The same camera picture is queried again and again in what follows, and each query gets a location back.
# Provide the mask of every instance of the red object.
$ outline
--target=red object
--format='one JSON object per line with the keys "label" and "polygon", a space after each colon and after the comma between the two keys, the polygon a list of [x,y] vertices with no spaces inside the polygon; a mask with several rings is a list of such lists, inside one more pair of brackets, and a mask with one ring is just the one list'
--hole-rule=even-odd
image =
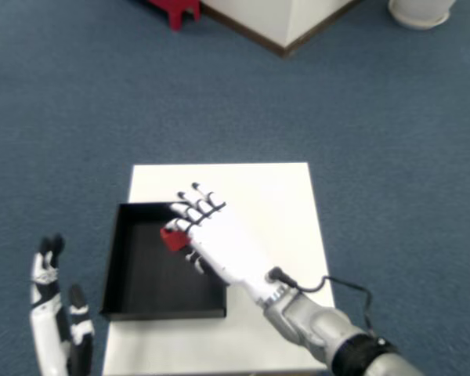
{"label": "red object", "polygon": [[200,0],[148,0],[148,2],[168,13],[169,26],[175,31],[181,28],[181,17],[188,8],[193,10],[193,17],[196,21],[201,18]]}
{"label": "red object", "polygon": [[160,236],[171,252],[177,252],[190,243],[189,237],[181,231],[168,231],[166,229],[160,229]]}

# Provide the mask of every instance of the red chair leg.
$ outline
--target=red chair leg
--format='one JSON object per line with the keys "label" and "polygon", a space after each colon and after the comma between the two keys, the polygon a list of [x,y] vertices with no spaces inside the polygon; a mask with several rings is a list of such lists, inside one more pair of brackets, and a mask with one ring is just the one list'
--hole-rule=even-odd
{"label": "red chair leg", "polygon": [[195,2],[193,5],[193,17],[196,21],[201,18],[201,2]]}
{"label": "red chair leg", "polygon": [[181,16],[183,15],[182,12],[170,12],[169,13],[169,26],[174,31],[179,31],[181,29]]}

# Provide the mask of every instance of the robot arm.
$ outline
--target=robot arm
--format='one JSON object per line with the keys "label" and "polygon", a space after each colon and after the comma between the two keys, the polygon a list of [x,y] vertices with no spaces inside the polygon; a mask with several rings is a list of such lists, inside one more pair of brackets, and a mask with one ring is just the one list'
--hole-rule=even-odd
{"label": "robot arm", "polygon": [[186,235],[187,259],[245,288],[264,317],[288,341],[306,347],[337,376],[422,376],[383,338],[355,327],[341,311],[317,305],[264,256],[229,205],[198,183],[171,209],[165,229]]}
{"label": "robot arm", "polygon": [[86,376],[91,369],[94,328],[85,297],[76,284],[69,291],[72,324],[68,327],[57,280],[63,248],[61,236],[45,238],[34,256],[30,324],[43,376]]}

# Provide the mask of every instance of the white surface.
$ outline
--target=white surface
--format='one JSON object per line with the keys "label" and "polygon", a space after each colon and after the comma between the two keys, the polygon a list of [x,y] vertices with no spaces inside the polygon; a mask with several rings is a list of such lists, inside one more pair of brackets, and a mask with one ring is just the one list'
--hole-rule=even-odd
{"label": "white surface", "polygon": [[286,45],[292,1],[202,0],[204,4],[279,45]]}
{"label": "white surface", "polygon": [[294,0],[286,45],[301,37],[352,0]]}
{"label": "white surface", "polygon": [[352,0],[202,0],[283,47]]}
{"label": "white surface", "polygon": [[[137,165],[129,202],[175,201],[198,181],[220,192],[265,246],[275,265],[305,286],[327,274],[308,165]],[[227,291],[226,319],[113,322],[105,375],[221,374],[324,369],[303,348],[286,342],[238,287]],[[310,295],[333,306],[327,285]]]}

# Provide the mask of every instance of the black cable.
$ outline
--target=black cable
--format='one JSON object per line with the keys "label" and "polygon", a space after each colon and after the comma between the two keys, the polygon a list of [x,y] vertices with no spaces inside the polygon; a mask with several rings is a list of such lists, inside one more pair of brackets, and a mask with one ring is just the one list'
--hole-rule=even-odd
{"label": "black cable", "polygon": [[367,332],[373,338],[377,337],[376,333],[374,332],[372,323],[371,323],[371,315],[370,315],[370,311],[369,311],[370,308],[371,308],[373,295],[365,287],[360,286],[358,284],[354,284],[352,282],[348,282],[347,280],[340,280],[339,278],[336,278],[336,277],[323,276],[322,281],[319,283],[319,285],[317,287],[306,288],[306,287],[299,286],[298,282],[296,282],[290,276],[288,276],[286,273],[284,273],[284,271],[279,267],[275,267],[275,268],[271,269],[268,272],[268,277],[271,278],[272,280],[279,280],[280,282],[285,283],[289,287],[300,290],[301,292],[317,292],[317,291],[321,290],[324,287],[324,285],[326,284],[326,280],[329,280],[330,282],[334,282],[336,284],[342,284],[343,286],[352,288],[353,290],[363,292],[364,294],[366,294],[366,302],[364,303],[364,306],[363,306],[363,319],[364,319],[364,322],[366,323]]}

